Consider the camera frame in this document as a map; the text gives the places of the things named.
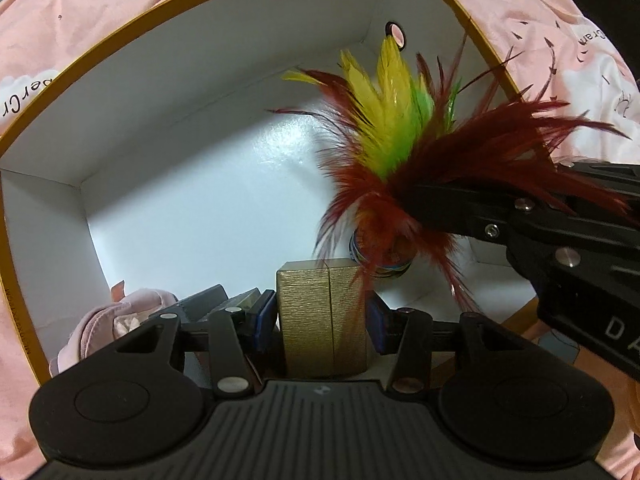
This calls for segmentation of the dark grey box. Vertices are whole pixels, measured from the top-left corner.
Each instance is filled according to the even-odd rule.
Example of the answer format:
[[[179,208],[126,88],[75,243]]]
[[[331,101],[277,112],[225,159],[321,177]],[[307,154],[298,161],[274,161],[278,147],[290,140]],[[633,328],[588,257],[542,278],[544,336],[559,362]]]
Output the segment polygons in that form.
[[[208,316],[225,308],[240,308],[248,310],[260,296],[260,290],[254,287],[242,294],[229,297],[221,285],[215,285],[202,290],[188,298],[184,298],[153,314],[153,318],[175,314],[183,323],[195,323],[206,320]]]

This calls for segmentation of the gold textured gift box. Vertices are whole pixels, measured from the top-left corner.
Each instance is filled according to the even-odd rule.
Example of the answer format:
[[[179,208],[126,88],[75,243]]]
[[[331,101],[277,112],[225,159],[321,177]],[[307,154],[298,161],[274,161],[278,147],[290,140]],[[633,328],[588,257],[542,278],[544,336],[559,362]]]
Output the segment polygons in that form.
[[[293,261],[278,270],[280,326],[291,377],[348,377],[367,369],[359,271],[349,258]]]

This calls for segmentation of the red feather shuttlecock toy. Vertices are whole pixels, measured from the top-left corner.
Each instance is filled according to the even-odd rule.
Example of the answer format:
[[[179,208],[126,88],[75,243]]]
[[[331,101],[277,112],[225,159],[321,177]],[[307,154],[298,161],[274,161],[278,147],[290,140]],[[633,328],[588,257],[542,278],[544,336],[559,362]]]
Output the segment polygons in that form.
[[[464,85],[456,69],[424,60],[409,65],[392,37],[382,41],[374,74],[343,51],[338,73],[290,70],[285,79],[313,84],[328,104],[321,115],[328,134],[319,165],[335,193],[320,222],[316,251],[329,258],[345,221],[352,220],[363,289],[384,266],[422,256],[442,272],[458,306],[476,310],[452,258],[458,214],[439,203],[436,191],[443,186],[504,184],[559,210],[576,197],[619,217],[628,214],[620,194],[552,160],[577,128],[613,131],[607,122],[564,115],[561,101],[516,96],[499,104],[488,89],[471,116],[458,122],[454,107]]]

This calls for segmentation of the pink fabric pouch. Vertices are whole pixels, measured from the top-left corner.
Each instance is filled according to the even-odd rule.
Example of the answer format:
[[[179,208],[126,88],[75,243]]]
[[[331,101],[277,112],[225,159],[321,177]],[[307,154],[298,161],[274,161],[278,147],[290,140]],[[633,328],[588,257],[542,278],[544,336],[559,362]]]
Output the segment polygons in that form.
[[[140,288],[126,295],[125,282],[120,281],[111,288],[111,300],[110,304],[94,308],[78,322],[66,345],[50,361],[52,377],[126,336],[152,314],[171,307],[178,298],[172,292],[154,288]]]

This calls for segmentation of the pink cloud print bedsheet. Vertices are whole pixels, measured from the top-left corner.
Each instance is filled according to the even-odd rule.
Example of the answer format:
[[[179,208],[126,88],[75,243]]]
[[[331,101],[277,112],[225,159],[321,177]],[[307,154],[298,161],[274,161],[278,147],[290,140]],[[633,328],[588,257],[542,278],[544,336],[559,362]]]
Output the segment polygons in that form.
[[[1,141],[15,120],[11,101],[32,102],[37,84],[51,81],[85,50],[133,18],[168,0],[1,0]],[[573,112],[614,122],[621,139],[583,131],[558,151],[560,159],[639,158],[639,92],[600,26],[572,0],[459,0],[489,42],[509,62],[508,88],[544,91],[570,101]],[[458,103],[468,114],[485,88],[465,79]],[[23,479],[43,461],[28,428],[28,404],[40,382],[29,369],[1,289],[1,474]]]

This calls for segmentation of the orange cardboard storage box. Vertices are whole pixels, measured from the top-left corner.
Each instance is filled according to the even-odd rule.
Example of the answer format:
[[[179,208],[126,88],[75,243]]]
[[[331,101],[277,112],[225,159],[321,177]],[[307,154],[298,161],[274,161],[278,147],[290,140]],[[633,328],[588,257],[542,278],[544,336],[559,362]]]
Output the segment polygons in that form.
[[[388,25],[408,61],[458,58],[463,79],[501,60],[459,0],[168,0],[10,102],[1,276],[36,382],[117,283],[242,292],[311,257],[322,104],[282,74],[345,49],[373,70]]]

